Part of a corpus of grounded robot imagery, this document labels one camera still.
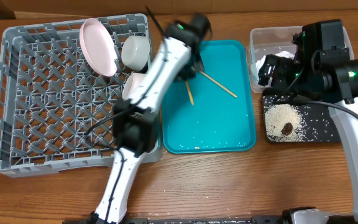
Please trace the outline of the wooden chopstick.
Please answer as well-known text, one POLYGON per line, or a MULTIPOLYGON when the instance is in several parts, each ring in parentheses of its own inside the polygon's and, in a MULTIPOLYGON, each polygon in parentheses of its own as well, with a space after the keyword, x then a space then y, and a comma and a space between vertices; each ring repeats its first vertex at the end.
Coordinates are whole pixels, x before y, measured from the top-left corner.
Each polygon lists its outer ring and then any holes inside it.
POLYGON ((204 77, 206 77, 208 80, 210 80, 211 82, 213 82, 215 85, 217 85, 218 87, 220 87, 221 89, 223 89, 224 91, 226 91, 228 94, 230 94, 231 96, 233 96, 234 98, 237 98, 237 95, 234 94, 232 91, 230 91, 229 89, 227 89, 225 86, 223 86, 222 84, 220 84, 219 82, 217 82, 215 79, 213 79, 212 77, 210 77, 208 74, 206 74, 205 72, 200 71, 200 74, 202 74, 204 77))
POLYGON ((195 103, 194 103, 192 92, 190 90, 190 84, 188 83, 188 80, 185 81, 185 84, 186 84, 186 89, 187 89, 188 96, 189 96, 189 99, 190 99, 190 103, 191 103, 192 106, 194 106, 195 103))

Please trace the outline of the white napkin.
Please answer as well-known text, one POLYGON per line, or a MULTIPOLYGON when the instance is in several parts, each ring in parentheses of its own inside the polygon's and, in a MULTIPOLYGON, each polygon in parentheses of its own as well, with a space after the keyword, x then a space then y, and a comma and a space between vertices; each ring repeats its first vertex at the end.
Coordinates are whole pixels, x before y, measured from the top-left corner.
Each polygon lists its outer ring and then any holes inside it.
POLYGON ((276 73, 291 67, 294 58, 295 55, 288 51, 263 56, 262 59, 256 63, 259 80, 269 80, 270 78, 273 78, 276 73))

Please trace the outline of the brown food scrap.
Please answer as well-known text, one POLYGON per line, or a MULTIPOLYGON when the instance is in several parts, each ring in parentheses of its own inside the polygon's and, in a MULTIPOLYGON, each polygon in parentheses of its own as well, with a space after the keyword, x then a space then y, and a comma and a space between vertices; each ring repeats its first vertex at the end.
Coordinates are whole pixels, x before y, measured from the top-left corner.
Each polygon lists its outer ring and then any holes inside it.
POLYGON ((285 123, 281 133, 284 136, 288 136, 293 132, 293 125, 291 123, 285 123))

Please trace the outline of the grey bowl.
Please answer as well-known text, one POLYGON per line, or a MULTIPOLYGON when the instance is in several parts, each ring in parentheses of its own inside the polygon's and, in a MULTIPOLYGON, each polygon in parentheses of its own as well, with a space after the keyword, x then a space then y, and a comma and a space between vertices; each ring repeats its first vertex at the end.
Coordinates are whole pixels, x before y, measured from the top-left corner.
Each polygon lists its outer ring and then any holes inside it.
POLYGON ((150 56, 150 42, 144 36, 129 36, 122 47, 121 59, 125 66, 133 71, 141 71, 147 65, 150 56))

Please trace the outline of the pink bowl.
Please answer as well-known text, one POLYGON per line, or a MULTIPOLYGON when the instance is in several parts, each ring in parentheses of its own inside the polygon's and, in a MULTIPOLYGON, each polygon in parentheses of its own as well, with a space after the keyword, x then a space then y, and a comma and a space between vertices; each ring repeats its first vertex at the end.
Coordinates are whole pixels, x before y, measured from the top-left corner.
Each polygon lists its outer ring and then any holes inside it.
POLYGON ((143 73, 132 73, 126 80, 122 91, 122 98, 124 100, 128 99, 130 94, 142 83, 144 78, 145 74, 143 73))

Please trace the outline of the pink round plate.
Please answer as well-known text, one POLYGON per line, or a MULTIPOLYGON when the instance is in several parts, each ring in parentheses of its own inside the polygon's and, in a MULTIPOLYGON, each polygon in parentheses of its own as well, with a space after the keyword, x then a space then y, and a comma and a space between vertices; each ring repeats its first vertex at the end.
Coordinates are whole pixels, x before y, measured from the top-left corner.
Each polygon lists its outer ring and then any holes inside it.
POLYGON ((114 42, 97 19, 89 18, 81 25, 80 47, 87 63, 96 73, 111 77, 117 72, 114 42))

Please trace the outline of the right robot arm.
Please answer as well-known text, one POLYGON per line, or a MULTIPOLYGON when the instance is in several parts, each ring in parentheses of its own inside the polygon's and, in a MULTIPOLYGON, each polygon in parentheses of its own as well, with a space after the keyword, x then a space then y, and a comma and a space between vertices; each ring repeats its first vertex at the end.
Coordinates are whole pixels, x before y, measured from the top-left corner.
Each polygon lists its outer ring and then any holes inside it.
POLYGON ((315 207, 284 210, 278 223, 358 223, 358 59, 345 45, 342 21, 320 21, 293 35, 293 59, 266 55, 258 83, 277 93, 275 105, 323 105, 345 153, 352 193, 352 214, 324 212, 315 207))

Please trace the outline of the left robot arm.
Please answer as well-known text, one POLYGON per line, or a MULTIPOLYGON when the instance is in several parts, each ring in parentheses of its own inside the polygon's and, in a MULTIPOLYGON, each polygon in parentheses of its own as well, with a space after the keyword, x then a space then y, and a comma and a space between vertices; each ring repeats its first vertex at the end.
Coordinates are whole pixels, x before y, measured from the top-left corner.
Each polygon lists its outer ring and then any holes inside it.
POLYGON ((103 197, 87 223, 120 223, 127 212, 127 201, 139 166, 153 156, 160 136, 159 110, 174 81, 195 77, 204 69, 200 47, 209 19, 195 14, 189 23, 175 21, 162 32, 162 42, 144 80, 128 99, 118 100, 113 115, 90 127, 87 132, 112 122, 115 138, 114 164, 103 197))

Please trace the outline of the clear plastic bin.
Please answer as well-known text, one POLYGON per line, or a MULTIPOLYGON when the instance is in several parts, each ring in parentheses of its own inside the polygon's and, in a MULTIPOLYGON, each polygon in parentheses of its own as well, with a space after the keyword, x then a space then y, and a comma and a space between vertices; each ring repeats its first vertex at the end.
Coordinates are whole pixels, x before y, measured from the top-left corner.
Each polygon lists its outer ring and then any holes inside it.
POLYGON ((314 79, 323 64, 348 62, 354 59, 352 46, 346 29, 340 20, 321 21, 303 27, 256 28, 250 33, 247 48, 250 85, 255 93, 262 93, 267 87, 258 84, 256 63, 268 54, 288 51, 300 62, 300 71, 285 89, 303 86, 314 79))

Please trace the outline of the teal serving tray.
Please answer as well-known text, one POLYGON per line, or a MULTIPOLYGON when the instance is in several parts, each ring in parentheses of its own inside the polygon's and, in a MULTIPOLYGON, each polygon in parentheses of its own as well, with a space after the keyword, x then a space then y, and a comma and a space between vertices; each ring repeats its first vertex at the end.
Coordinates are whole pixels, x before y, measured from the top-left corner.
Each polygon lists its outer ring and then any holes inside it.
POLYGON ((204 72, 237 95, 234 98, 202 74, 170 85, 162 103, 162 139, 174 154, 246 151, 257 140, 244 46, 236 40, 201 45, 204 72))

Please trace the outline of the grey dish rack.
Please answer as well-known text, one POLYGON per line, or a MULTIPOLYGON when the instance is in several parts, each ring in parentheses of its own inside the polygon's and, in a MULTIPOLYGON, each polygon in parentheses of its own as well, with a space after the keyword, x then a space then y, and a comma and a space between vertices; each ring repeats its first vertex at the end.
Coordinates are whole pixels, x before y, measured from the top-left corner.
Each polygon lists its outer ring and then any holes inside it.
POLYGON ((29 177, 113 162, 112 115, 132 70, 85 60, 81 20, 7 28, 0 53, 0 174, 29 177))

